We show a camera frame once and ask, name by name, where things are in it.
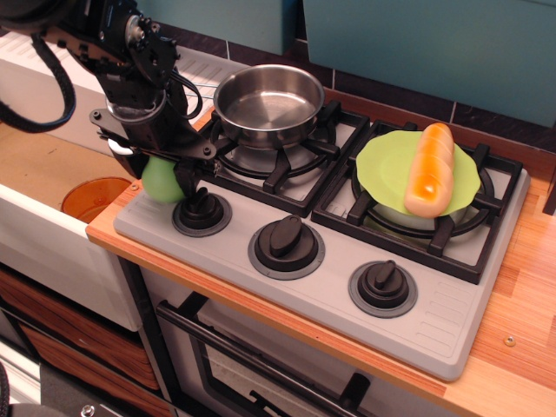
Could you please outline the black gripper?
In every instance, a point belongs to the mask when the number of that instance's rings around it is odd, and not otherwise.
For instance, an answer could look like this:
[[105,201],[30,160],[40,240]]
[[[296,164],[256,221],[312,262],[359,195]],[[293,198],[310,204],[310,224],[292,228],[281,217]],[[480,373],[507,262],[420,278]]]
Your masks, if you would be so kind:
[[155,156],[171,162],[175,179],[184,198],[202,202],[197,189],[196,162],[211,161],[217,155],[215,145],[193,129],[166,93],[148,109],[133,109],[111,102],[89,115],[100,138],[108,143],[115,159],[134,178],[142,178],[149,158]]

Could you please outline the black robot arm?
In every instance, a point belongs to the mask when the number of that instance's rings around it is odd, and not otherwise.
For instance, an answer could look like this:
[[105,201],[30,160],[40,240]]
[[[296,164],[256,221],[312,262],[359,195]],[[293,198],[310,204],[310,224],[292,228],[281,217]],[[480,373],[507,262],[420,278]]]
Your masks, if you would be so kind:
[[175,41],[163,36],[135,1],[3,1],[1,26],[30,37],[63,98],[62,114],[53,121],[32,121],[3,103],[2,122],[37,134],[60,128],[73,116],[76,93],[50,49],[55,44],[100,83],[107,107],[92,111],[90,120],[117,161],[140,179],[149,162],[166,160],[181,199],[208,201],[207,189],[197,186],[195,166],[213,160],[217,151],[189,123],[202,108],[189,111],[185,91],[197,88],[175,67]]

